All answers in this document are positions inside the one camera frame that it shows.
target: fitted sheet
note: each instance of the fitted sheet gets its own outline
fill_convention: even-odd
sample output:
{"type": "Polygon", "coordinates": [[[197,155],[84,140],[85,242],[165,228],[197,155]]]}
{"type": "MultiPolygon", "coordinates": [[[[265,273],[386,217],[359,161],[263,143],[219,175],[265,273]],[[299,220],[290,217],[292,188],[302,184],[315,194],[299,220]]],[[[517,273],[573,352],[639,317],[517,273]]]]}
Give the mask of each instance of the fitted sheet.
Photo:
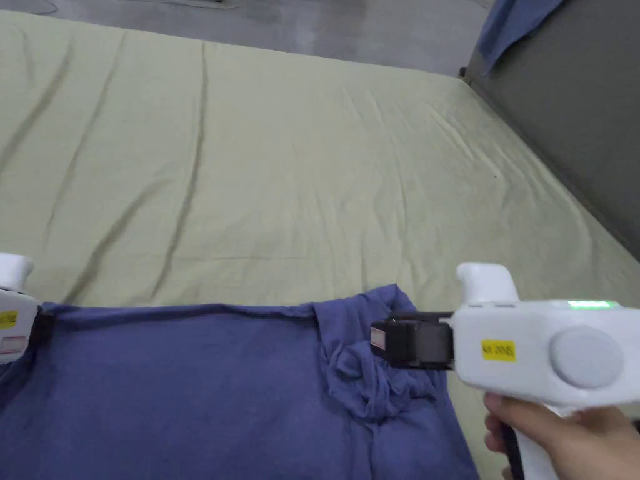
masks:
{"type": "MultiPolygon", "coordinates": [[[[639,306],[640,266],[462,81],[0,12],[0,251],[93,307],[293,305],[398,283],[639,306]]],[[[481,393],[451,397],[481,475],[481,393]]]]}

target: gray round button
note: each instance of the gray round button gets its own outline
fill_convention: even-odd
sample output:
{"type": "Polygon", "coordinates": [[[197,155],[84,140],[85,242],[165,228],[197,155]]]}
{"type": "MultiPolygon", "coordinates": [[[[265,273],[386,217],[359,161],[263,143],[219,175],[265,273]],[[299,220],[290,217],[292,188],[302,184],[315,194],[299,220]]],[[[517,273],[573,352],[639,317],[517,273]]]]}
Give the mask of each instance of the gray round button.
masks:
{"type": "Polygon", "coordinates": [[[558,333],[549,348],[551,366],[569,385],[603,388],[622,373],[624,355],[608,334],[588,326],[558,333]]]}

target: yellow label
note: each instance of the yellow label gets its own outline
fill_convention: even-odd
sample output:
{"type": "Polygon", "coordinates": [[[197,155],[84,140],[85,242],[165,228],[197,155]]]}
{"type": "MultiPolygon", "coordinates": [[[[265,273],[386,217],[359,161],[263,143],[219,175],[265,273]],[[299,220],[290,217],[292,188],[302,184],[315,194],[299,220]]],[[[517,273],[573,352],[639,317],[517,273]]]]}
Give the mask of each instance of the yellow label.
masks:
{"type": "Polygon", "coordinates": [[[493,362],[516,362],[516,344],[510,340],[483,340],[482,358],[493,362]]]}
{"type": "Polygon", "coordinates": [[[13,328],[18,321],[18,311],[0,312],[0,329],[13,328]]]}

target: green led light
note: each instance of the green led light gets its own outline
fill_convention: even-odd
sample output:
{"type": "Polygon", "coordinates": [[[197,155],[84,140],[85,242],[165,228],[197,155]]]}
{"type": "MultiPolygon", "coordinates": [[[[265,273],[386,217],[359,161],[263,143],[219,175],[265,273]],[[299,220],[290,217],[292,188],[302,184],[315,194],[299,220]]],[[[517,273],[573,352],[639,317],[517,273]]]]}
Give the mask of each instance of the green led light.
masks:
{"type": "Polygon", "coordinates": [[[601,308],[614,308],[619,306],[615,301],[605,300],[568,300],[567,303],[571,308],[577,310],[599,310],[601,308]]]}

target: blue fabric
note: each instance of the blue fabric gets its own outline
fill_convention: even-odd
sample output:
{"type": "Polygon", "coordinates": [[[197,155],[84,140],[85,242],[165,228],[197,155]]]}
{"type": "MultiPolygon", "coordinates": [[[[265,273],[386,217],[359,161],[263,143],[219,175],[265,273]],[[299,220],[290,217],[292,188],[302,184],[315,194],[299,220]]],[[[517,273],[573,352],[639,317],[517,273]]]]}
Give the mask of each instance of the blue fabric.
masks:
{"type": "Polygon", "coordinates": [[[0,378],[2,479],[477,479],[442,372],[372,356],[390,285],[298,307],[48,305],[0,378]]]}
{"type": "Polygon", "coordinates": [[[532,33],[563,0],[496,0],[484,23],[478,51],[484,58],[486,71],[505,50],[532,33]]]}

